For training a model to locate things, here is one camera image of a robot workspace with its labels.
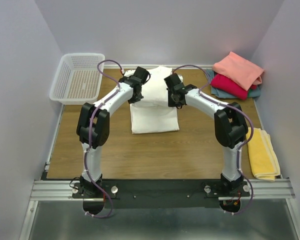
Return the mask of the white floral t shirt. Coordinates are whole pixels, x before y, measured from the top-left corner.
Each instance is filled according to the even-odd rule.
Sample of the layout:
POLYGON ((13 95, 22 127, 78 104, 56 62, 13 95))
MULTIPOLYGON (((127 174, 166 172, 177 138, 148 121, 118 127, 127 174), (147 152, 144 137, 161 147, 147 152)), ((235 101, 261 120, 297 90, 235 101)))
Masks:
POLYGON ((164 78, 173 69, 158 66, 149 69, 150 79, 142 86, 143 98, 130 104, 131 131, 133 134, 151 134, 179 131, 176 107, 168 106, 168 90, 164 78))

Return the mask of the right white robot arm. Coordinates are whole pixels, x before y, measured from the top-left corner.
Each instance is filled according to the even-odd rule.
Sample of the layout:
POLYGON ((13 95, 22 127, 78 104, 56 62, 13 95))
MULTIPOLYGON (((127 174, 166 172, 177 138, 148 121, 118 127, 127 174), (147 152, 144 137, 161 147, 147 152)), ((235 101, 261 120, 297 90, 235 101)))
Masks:
POLYGON ((214 134, 223 151, 223 170, 215 187, 223 195, 231 196, 243 182, 241 171, 242 147, 248 126, 241 106, 217 100, 192 84, 184 85, 176 73, 166 77, 168 105, 194 107, 214 120, 214 134))

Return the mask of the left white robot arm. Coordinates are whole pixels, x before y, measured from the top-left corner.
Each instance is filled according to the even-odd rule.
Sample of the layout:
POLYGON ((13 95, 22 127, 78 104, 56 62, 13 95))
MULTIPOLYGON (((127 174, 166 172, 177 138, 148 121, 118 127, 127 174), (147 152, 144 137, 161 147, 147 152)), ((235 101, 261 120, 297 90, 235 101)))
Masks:
POLYGON ((82 193, 94 198, 106 195, 101 187, 102 146, 110 135, 110 118, 125 102, 139 102, 142 86, 150 79, 148 70, 137 67, 130 76, 123 76, 116 87, 93 104, 84 103, 81 107, 76 134, 83 148, 83 171, 80 176, 82 193))

